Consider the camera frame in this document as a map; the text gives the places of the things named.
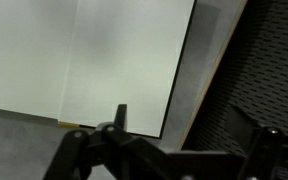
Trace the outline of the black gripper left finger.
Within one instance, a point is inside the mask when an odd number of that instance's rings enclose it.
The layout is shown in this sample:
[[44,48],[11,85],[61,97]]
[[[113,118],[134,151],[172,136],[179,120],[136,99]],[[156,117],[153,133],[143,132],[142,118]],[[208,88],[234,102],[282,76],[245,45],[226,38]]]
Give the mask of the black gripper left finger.
[[106,125],[115,125],[123,130],[127,129],[127,105],[119,104],[116,110],[115,117],[112,122],[100,123],[96,130],[102,130]]

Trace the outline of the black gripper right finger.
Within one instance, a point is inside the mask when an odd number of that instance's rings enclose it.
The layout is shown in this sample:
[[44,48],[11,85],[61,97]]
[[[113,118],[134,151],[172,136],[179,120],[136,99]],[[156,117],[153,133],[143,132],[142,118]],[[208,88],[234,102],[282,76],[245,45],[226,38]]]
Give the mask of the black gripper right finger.
[[226,115],[225,129],[240,148],[249,155],[261,133],[262,126],[237,106],[230,106]]

